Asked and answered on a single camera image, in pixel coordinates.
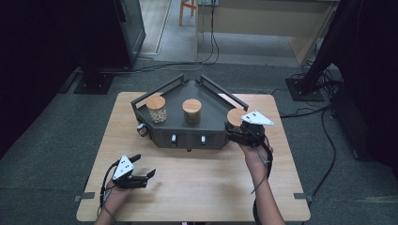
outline wooden table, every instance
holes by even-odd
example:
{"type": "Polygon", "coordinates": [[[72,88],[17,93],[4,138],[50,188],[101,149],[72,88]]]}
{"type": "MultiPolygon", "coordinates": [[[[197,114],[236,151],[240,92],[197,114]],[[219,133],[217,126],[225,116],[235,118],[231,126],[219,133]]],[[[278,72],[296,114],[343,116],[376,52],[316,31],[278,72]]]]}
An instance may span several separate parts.
{"type": "MultiPolygon", "coordinates": [[[[220,0],[214,10],[215,33],[287,37],[299,65],[328,31],[340,0],[220,0]]],[[[196,1],[195,51],[198,34],[211,31],[211,7],[196,1]]]]}
{"type": "MultiPolygon", "coordinates": [[[[146,188],[131,193],[115,215],[117,221],[253,221],[253,183],[237,144],[229,142],[221,150],[191,152],[158,148],[136,131],[130,102],[143,94],[118,95],[85,188],[85,192],[96,192],[95,198],[81,201],[77,218],[94,221],[101,183],[109,166],[124,154],[141,154],[133,174],[144,175],[157,169],[156,174],[146,188]]],[[[306,201],[294,197],[303,190],[273,96],[236,96],[249,105],[249,111],[257,110],[275,123],[266,127],[274,148],[269,182],[284,220],[309,219],[306,201]]]]}

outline chair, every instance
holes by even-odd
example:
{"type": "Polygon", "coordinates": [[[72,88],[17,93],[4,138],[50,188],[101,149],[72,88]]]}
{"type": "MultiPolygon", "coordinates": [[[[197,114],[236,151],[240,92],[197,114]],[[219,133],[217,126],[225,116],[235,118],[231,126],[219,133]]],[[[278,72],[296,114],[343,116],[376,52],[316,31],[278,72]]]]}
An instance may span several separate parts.
{"type": "Polygon", "coordinates": [[[193,16],[193,12],[196,9],[195,6],[195,0],[191,0],[191,3],[189,4],[190,0],[181,0],[181,6],[179,7],[179,25],[182,25],[182,16],[184,14],[184,8],[190,8],[191,9],[191,16],[193,16]]]}

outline cork lid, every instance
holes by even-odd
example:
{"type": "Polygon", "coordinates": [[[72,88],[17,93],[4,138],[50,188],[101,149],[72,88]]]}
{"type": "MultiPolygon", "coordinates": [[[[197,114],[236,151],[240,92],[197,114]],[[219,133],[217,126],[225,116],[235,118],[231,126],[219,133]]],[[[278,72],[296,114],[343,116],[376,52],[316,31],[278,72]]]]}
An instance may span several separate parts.
{"type": "Polygon", "coordinates": [[[198,113],[201,108],[202,103],[199,100],[193,98],[185,100],[184,103],[182,103],[182,109],[186,113],[198,113]]]}
{"type": "Polygon", "coordinates": [[[149,97],[146,100],[147,108],[151,110],[159,110],[166,104],[166,100],[161,96],[149,97]]]}
{"type": "Polygon", "coordinates": [[[230,110],[226,115],[228,123],[230,123],[234,127],[239,127],[240,124],[242,123],[242,119],[240,119],[240,116],[244,114],[247,114],[247,112],[242,109],[235,108],[230,110]]]}

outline human arm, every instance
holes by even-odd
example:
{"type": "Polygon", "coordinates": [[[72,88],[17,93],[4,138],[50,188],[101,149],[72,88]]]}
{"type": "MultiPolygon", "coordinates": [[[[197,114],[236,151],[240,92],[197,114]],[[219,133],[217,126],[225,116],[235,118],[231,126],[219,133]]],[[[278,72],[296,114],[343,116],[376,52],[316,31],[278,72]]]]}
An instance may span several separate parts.
{"type": "Polygon", "coordinates": [[[122,189],[115,186],[112,179],[106,185],[107,189],[111,190],[108,199],[105,201],[102,209],[94,222],[95,225],[109,225],[113,224],[114,216],[120,206],[126,201],[133,189],[122,189]]]}
{"type": "Polygon", "coordinates": [[[241,144],[239,146],[245,155],[246,165],[252,176],[253,185],[257,188],[255,190],[256,207],[261,224],[285,224],[273,197],[269,182],[265,178],[267,177],[267,167],[259,157],[259,153],[261,153],[266,158],[268,156],[267,152],[261,145],[254,148],[241,144]]]}

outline tray handle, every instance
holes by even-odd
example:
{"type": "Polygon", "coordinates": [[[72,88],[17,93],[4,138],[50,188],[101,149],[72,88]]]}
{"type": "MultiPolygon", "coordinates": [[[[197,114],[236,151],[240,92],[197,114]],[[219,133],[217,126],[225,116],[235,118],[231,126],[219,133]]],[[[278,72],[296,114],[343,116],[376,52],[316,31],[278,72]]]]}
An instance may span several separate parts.
{"type": "Polygon", "coordinates": [[[170,84],[172,84],[172,83],[174,83],[174,82],[176,82],[176,81],[178,81],[178,80],[179,80],[180,84],[184,83],[184,75],[180,75],[180,76],[178,76],[178,77],[172,79],[170,82],[168,82],[168,83],[166,83],[166,84],[164,84],[164,85],[158,87],[156,90],[153,90],[153,91],[151,91],[151,92],[147,92],[147,93],[144,94],[143,96],[138,97],[138,98],[136,98],[135,100],[133,100],[133,101],[131,102],[131,106],[132,106],[132,108],[134,109],[134,112],[137,111],[137,104],[138,104],[139,102],[141,102],[141,101],[143,101],[144,99],[146,99],[146,98],[152,96],[153,94],[159,92],[161,89],[167,87],[168,85],[170,85],[170,84]]]}
{"type": "Polygon", "coordinates": [[[245,102],[243,102],[242,100],[240,100],[239,98],[235,97],[234,95],[232,95],[230,92],[228,92],[227,90],[225,90],[223,87],[219,86],[218,84],[216,84],[215,82],[213,82],[212,80],[210,80],[207,76],[205,75],[201,75],[200,76],[200,84],[204,84],[204,81],[210,83],[213,87],[215,87],[216,89],[218,89],[219,91],[221,91],[223,94],[226,94],[229,98],[231,98],[232,100],[234,100],[237,104],[241,105],[243,107],[244,111],[248,111],[249,106],[248,104],[246,104],[245,102]]]}

